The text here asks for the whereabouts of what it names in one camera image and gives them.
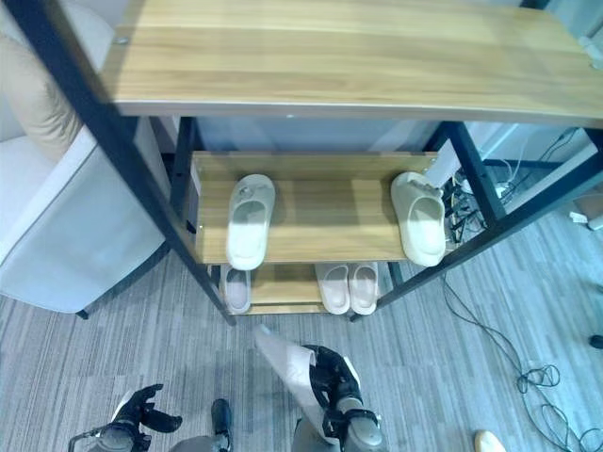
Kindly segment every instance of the gray carpet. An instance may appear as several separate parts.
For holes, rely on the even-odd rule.
[[[508,451],[552,450],[528,422],[511,368],[474,327],[451,315],[441,282],[364,321],[331,315],[220,319],[172,253],[92,306],[89,321],[0,299],[0,448],[66,450],[106,423],[128,388],[163,382],[157,407],[184,416],[152,451],[209,432],[209,407],[232,402],[235,451],[287,451],[300,410],[253,349],[252,328],[348,354],[391,451],[466,452],[493,430]],[[507,333],[527,363],[554,363],[548,390],[576,430],[603,427],[603,233],[546,216],[449,274],[464,300]],[[416,267],[404,263],[405,277]]]

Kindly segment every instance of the white slipper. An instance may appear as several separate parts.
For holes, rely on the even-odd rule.
[[[322,304],[331,314],[344,314],[350,309],[348,266],[345,264],[315,264]]]
[[[228,212],[226,257],[237,270],[253,270],[264,261],[274,199],[274,184],[262,174],[236,183]]]
[[[416,172],[404,172],[391,185],[402,247],[420,266],[437,266],[446,251],[442,190]]]
[[[252,273],[228,264],[220,268],[220,291],[232,314],[244,314],[252,306]]]
[[[377,263],[364,262],[350,264],[348,287],[350,288],[350,306],[360,315],[369,315],[377,308],[379,280]]]
[[[488,430],[478,430],[473,443],[475,452],[505,452],[500,440]]]

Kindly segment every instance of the white chair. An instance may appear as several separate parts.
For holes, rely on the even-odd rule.
[[[113,30],[79,5],[66,12],[98,69]],[[2,31],[22,40],[5,16]],[[78,313],[143,263],[164,241],[84,126],[53,162],[0,99],[0,293]],[[149,169],[169,181],[148,119],[135,134]]]

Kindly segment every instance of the wooden shelf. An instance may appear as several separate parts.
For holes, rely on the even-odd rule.
[[[252,308],[246,315],[326,313],[312,265],[263,265],[252,278]]]
[[[603,73],[549,12],[466,0],[131,0],[102,71],[134,116],[603,127]]]
[[[426,169],[433,156],[195,153],[202,187],[196,250],[206,264],[227,262],[233,187],[261,172],[277,192],[265,263],[405,259],[389,186],[401,172]]]

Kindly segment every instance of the robotic arm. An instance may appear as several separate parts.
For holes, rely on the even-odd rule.
[[[293,452],[386,452],[377,416],[365,409],[347,358],[320,346],[300,347],[266,327],[255,343],[304,412]]]
[[[155,384],[126,395],[111,423],[71,438],[69,452],[74,452],[75,444],[84,438],[95,438],[89,452],[144,452],[149,450],[151,436],[139,431],[140,424],[162,433],[172,433],[182,424],[182,417],[159,412],[155,410],[155,403],[148,401],[155,397],[157,391],[162,388],[163,384]]]

